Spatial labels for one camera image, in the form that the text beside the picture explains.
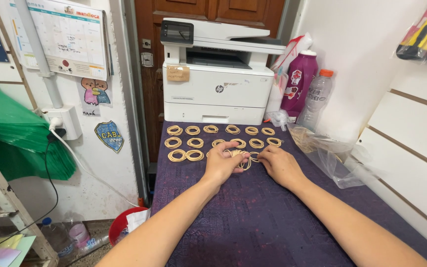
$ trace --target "purple tablecloth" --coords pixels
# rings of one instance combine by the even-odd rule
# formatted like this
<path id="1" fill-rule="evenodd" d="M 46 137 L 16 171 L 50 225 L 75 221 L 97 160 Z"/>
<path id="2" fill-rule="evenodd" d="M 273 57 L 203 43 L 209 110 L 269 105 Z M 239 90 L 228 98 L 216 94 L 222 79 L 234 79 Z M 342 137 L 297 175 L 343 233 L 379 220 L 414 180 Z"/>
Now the purple tablecloth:
<path id="1" fill-rule="evenodd" d="M 211 134 L 203 131 L 206 124 L 164 122 L 152 214 L 197 183 L 205 171 L 205 159 L 169 161 L 168 153 L 172 149 L 164 146 L 164 140 L 170 137 L 166 129 L 171 125 L 184 129 L 178 136 L 182 140 L 179 148 L 184 151 L 193 149 L 186 144 L 194 137 L 185 133 L 190 125 L 200 127 L 201 132 L 195 137 L 204 140 L 204 147 L 200 148 L 204 153 L 212 148 L 215 139 L 240 138 L 247 142 L 243 150 L 249 152 L 261 151 L 250 147 L 251 138 L 267 144 L 268 136 L 261 132 L 254 137 L 247 135 L 246 125 L 238 125 L 241 133 L 234 135 L 225 132 L 225 124 L 216 124 L 219 132 Z M 271 124 L 256 127 L 261 130 Z M 311 181 L 389 230 L 427 259 L 427 240 L 373 191 L 366 186 L 339 189 L 300 151 L 289 132 L 276 128 L 275 137 L 284 141 L 281 148 L 294 155 Z M 182 236 L 167 266 L 345 267 L 354 264 L 316 216 L 296 196 L 276 184 L 261 163 L 252 162 L 246 172 L 233 174 L 207 203 Z"/>

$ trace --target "pink bottle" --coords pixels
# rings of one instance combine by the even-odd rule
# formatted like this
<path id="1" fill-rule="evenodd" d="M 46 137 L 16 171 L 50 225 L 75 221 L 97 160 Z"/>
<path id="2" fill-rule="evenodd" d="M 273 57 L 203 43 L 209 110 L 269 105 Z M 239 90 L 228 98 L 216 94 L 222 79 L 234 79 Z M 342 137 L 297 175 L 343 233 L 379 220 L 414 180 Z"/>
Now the pink bottle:
<path id="1" fill-rule="evenodd" d="M 316 53 L 311 50 L 301 51 L 289 64 L 289 80 L 281 102 L 281 109 L 288 112 L 289 123 L 295 123 L 301 113 L 307 91 L 318 69 Z"/>

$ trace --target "hand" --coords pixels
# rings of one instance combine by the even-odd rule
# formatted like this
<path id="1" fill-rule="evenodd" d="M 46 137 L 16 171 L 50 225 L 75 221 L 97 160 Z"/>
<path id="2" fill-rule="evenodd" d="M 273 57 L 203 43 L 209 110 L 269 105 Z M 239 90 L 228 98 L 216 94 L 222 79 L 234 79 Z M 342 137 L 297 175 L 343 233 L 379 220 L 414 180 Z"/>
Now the hand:
<path id="1" fill-rule="evenodd" d="M 258 154 L 258 161 L 278 184 L 291 191 L 307 180 L 293 155 L 274 145 L 267 146 Z"/>
<path id="2" fill-rule="evenodd" d="M 210 149 L 207 158 L 207 167 L 201 181 L 211 181 L 218 188 L 230 177 L 232 173 L 242 173 L 243 169 L 236 166 L 241 162 L 247 163 L 250 153 L 236 155 L 232 158 L 225 149 L 240 145 L 238 142 L 223 142 Z"/>

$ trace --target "floor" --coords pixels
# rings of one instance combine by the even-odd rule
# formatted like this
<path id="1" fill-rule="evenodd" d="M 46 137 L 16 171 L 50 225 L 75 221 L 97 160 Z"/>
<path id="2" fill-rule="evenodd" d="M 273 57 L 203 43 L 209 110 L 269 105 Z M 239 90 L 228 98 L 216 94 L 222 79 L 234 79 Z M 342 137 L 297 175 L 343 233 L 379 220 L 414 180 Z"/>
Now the floor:
<path id="1" fill-rule="evenodd" d="M 90 236 L 92 238 L 101 238 L 104 235 L 108 234 L 108 229 L 110 228 L 113 220 L 105 221 L 105 222 L 87 222 L 85 225 L 90 232 Z M 85 258 L 81 258 L 80 260 L 72 263 L 70 267 L 92 267 L 95 266 L 103 256 L 110 251 L 112 246 L 107 244 L 97 251 L 89 254 Z M 74 260 L 80 258 L 81 255 L 77 253 L 76 255 L 71 255 L 69 258 L 61 258 L 58 267 L 68 267 L 68 264 L 73 262 Z"/>

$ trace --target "forearm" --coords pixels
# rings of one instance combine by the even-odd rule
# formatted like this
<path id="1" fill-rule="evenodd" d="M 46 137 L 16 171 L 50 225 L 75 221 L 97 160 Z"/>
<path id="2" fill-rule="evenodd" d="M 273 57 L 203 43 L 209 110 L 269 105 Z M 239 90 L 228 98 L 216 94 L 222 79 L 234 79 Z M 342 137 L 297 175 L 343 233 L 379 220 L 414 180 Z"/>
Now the forearm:
<path id="1" fill-rule="evenodd" d="M 427 261 L 400 239 L 308 179 L 290 189 L 327 227 L 360 267 L 427 266 Z"/>
<path id="2" fill-rule="evenodd" d="M 125 237 L 97 266 L 164 266 L 187 228 L 217 192 L 218 187 L 209 182 L 193 185 Z"/>

